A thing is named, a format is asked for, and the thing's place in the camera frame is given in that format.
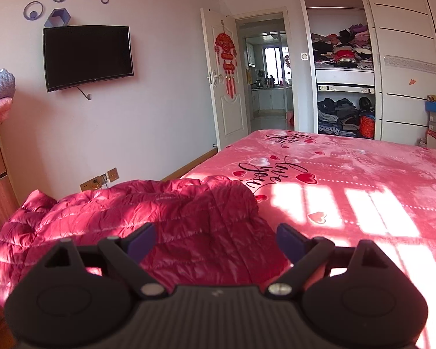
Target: red puffer jacket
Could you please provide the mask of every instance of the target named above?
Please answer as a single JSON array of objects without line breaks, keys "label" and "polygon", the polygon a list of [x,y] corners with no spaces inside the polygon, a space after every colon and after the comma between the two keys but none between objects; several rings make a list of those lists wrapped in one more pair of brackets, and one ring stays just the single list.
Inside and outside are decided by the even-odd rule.
[{"label": "red puffer jacket", "polygon": [[289,265],[252,192],[223,176],[130,181],[59,202],[35,191],[0,232],[0,304],[56,240],[92,245],[146,222],[158,242],[140,265],[170,291],[179,283],[265,286]]}]

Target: purple hexagon wall shelf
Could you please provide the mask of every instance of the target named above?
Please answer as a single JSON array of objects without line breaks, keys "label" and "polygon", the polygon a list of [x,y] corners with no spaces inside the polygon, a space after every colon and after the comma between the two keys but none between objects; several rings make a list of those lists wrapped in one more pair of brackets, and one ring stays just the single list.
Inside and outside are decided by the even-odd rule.
[{"label": "purple hexagon wall shelf", "polygon": [[71,16],[66,9],[54,9],[45,21],[45,27],[66,26],[70,22]]}]

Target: kitchen window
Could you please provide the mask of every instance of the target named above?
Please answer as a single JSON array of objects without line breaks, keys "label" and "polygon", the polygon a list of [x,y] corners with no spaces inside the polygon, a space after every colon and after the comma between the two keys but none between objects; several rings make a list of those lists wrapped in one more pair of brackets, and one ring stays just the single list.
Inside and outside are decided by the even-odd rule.
[{"label": "kitchen window", "polygon": [[[265,47],[264,55],[265,55],[265,70],[266,70],[267,77],[273,76],[275,78],[275,83],[279,84],[283,77],[279,47]],[[284,59],[286,55],[289,55],[289,48],[283,47]],[[283,67],[285,72],[284,80],[286,80],[287,82],[287,80],[292,78],[291,69],[286,65],[286,63],[284,63]]]}]

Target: wardrobe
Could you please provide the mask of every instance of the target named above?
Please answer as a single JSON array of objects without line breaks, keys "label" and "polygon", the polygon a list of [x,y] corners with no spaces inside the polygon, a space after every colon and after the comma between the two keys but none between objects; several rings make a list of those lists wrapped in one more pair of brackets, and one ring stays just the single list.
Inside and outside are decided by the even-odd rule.
[{"label": "wardrobe", "polygon": [[310,33],[329,35],[367,24],[373,69],[335,69],[311,64],[314,127],[317,102],[347,98],[358,108],[367,97],[375,109],[376,140],[416,145],[426,137],[427,95],[436,94],[436,29],[428,0],[301,0]]}]

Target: tv screen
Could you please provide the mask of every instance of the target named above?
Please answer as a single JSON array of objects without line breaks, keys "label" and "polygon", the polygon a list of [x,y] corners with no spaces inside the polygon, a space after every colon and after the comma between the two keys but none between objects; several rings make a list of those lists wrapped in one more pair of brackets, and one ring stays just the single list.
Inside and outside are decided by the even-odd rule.
[{"label": "tv screen", "polygon": [[127,26],[44,29],[47,92],[97,80],[133,76]]}]

